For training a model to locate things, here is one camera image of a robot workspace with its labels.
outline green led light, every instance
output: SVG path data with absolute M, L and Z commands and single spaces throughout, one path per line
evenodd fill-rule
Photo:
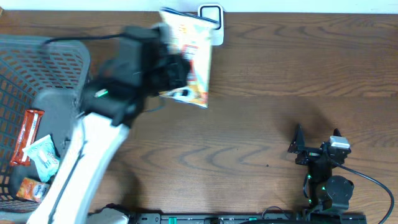
M 94 95 L 94 97 L 95 97 L 95 98 L 99 98 L 99 97 L 101 97 L 101 96 L 103 96 L 103 95 L 106 95 L 106 94 L 108 94 L 108 91 L 107 91 L 106 89 L 102 89 L 102 90 L 96 92 L 95 95 Z
M 101 97 L 101 96 L 106 95 L 106 94 L 108 94 L 108 91 L 107 91 L 107 90 L 106 90 L 105 92 L 99 94 L 97 97 Z
M 177 224 L 177 218 L 175 218 L 175 217 L 170 217 L 170 218 L 169 218 L 169 224 Z

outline chip bag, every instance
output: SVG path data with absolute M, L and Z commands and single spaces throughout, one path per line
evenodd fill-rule
M 60 159 L 55 155 L 54 143 L 50 135 L 42 137 L 23 151 L 35 161 L 37 173 L 42 182 L 46 183 L 57 173 Z
M 49 187 L 48 184 L 25 177 L 19 187 L 17 197 L 40 203 L 43 201 Z
M 169 50 L 181 53 L 191 63 L 188 85 L 160 93 L 184 103 L 203 108 L 208 106 L 208 89 L 211 64 L 211 30 L 218 25 L 211 19 L 178 12 L 170 8 L 159 11 L 163 21 L 170 27 Z
M 44 111 L 25 110 L 24 121 L 22 122 L 15 150 L 10 161 L 11 166 L 30 166 L 30 158 L 22 150 L 35 141 L 43 114 Z

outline table surface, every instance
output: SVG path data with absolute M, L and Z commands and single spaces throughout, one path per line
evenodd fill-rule
M 91 210 L 107 203 L 166 213 L 299 209 L 305 166 L 287 148 L 297 123 L 317 147 L 339 128 L 353 152 L 345 165 L 398 198 L 398 16 L 226 13 L 213 48 L 209 108 L 168 101 L 142 114 L 110 163 Z M 4 11 L 0 33 L 83 36 L 149 27 L 155 12 Z M 86 42 L 91 71 L 115 40 Z M 351 212 L 376 223 L 383 189 L 341 169 L 355 184 Z M 398 223 L 394 211 L 388 223 Z

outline white snack package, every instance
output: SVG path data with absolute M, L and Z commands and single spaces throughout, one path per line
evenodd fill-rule
M 43 183 L 57 173 L 60 159 L 55 155 L 54 143 L 50 135 L 46 135 L 23 149 L 36 165 L 37 173 Z

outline gray plastic basket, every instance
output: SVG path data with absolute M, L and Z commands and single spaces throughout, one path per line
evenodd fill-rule
M 31 212 L 39 204 L 17 198 L 24 177 L 36 180 L 30 167 L 11 167 L 24 111 L 45 111 L 36 139 L 51 134 L 58 153 L 65 155 L 77 96 L 87 81 L 90 55 L 79 41 L 55 42 L 40 49 L 46 37 L 0 35 L 0 210 Z

